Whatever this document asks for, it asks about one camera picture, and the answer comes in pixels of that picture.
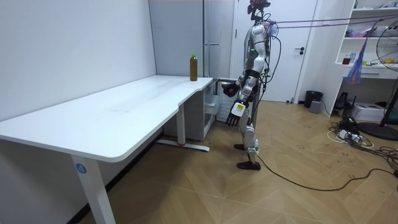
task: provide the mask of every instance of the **baseboard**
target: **baseboard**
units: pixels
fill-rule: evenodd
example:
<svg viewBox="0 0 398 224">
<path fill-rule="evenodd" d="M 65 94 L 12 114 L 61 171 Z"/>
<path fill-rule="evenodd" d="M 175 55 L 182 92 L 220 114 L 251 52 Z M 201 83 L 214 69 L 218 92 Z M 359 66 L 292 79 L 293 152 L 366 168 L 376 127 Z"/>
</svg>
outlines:
<svg viewBox="0 0 398 224">
<path fill-rule="evenodd" d="M 151 141 L 129 164 L 125 166 L 109 183 L 105 186 L 106 192 L 109 192 L 124 175 L 126 175 L 131 168 L 136 165 L 136 163 L 151 149 L 152 146 L 163 136 L 161 132 L 156 138 Z M 89 212 L 91 211 L 90 205 L 87 203 L 80 211 L 71 219 L 67 224 L 77 224 L 79 223 Z"/>
</svg>

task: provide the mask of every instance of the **small gray container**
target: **small gray container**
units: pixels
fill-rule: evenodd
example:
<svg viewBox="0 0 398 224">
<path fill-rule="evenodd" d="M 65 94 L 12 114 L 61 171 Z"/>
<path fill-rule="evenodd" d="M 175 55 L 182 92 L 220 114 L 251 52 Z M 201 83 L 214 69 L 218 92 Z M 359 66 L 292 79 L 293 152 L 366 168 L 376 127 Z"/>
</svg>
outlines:
<svg viewBox="0 0 398 224">
<path fill-rule="evenodd" d="M 310 112 L 311 113 L 319 113 L 320 109 L 321 109 L 321 101 L 312 101 L 311 102 L 311 107 L 310 107 Z"/>
</svg>

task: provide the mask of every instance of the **humanoid robot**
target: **humanoid robot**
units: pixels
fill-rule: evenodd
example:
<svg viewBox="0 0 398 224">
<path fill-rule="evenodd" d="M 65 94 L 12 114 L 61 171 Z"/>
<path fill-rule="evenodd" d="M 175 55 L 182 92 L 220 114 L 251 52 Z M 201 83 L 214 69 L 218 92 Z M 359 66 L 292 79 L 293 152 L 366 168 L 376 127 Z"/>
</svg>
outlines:
<svg viewBox="0 0 398 224">
<path fill-rule="evenodd" d="M 260 76 L 264 71 L 266 58 L 270 54 L 267 26 L 264 25 L 262 18 L 264 8 L 270 5 L 267 0 L 250 0 L 248 14 L 251 13 L 254 25 L 249 29 L 244 41 L 244 70 L 235 83 L 224 87 L 224 94 L 229 97 L 239 92 L 238 99 L 234 102 L 226 120 L 228 126 L 238 126 L 242 133 L 243 144 L 235 144 L 234 147 L 248 153 L 249 161 L 238 163 L 236 166 L 239 169 L 261 169 L 260 163 L 256 162 L 259 143 L 249 115 L 249 103 L 259 94 Z M 257 10 L 261 13 L 261 17 L 256 15 Z"/>
</svg>

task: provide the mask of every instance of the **desk foot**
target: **desk foot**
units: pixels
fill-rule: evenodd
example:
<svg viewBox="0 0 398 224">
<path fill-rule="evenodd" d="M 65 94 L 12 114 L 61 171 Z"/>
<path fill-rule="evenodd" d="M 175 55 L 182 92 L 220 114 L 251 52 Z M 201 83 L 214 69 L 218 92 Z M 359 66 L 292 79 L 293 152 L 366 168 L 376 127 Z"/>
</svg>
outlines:
<svg viewBox="0 0 398 224">
<path fill-rule="evenodd" d="M 166 145 L 169 145 L 169 146 L 187 147 L 187 148 L 190 148 L 190 149 L 198 149 L 198 150 L 206 151 L 206 152 L 210 151 L 210 148 L 206 147 L 206 146 L 198 146 L 198 145 L 194 145 L 194 144 L 180 145 L 180 144 L 178 144 L 175 141 L 169 141 L 169 140 L 164 140 L 164 139 L 160 139 L 156 143 L 166 144 Z"/>
<path fill-rule="evenodd" d="M 73 155 L 72 159 L 95 222 L 97 224 L 115 224 L 97 161 Z"/>
</svg>

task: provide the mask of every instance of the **white door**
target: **white door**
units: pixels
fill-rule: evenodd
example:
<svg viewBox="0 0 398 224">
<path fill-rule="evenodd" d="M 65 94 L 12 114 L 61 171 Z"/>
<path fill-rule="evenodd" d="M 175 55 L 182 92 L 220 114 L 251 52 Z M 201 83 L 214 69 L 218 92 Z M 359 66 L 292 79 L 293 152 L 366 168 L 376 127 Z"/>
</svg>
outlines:
<svg viewBox="0 0 398 224">
<path fill-rule="evenodd" d="M 234 57 L 232 59 L 233 69 L 231 78 L 238 78 L 243 71 L 243 44 L 249 28 L 254 24 L 247 14 L 250 0 L 238 1 L 238 21 L 236 24 L 236 40 L 234 46 Z M 270 7 L 264 9 L 265 13 L 271 13 L 273 21 L 303 21 L 312 20 L 317 0 L 269 0 Z M 279 24 L 280 27 L 287 26 L 309 26 L 311 23 Z M 310 28 L 279 29 L 278 38 L 282 42 L 282 53 L 275 76 L 267 85 L 267 91 L 262 100 L 267 101 L 290 101 L 295 97 L 297 83 L 303 64 L 305 50 Z M 272 41 L 270 74 L 274 71 L 279 55 L 279 43 Z"/>
</svg>

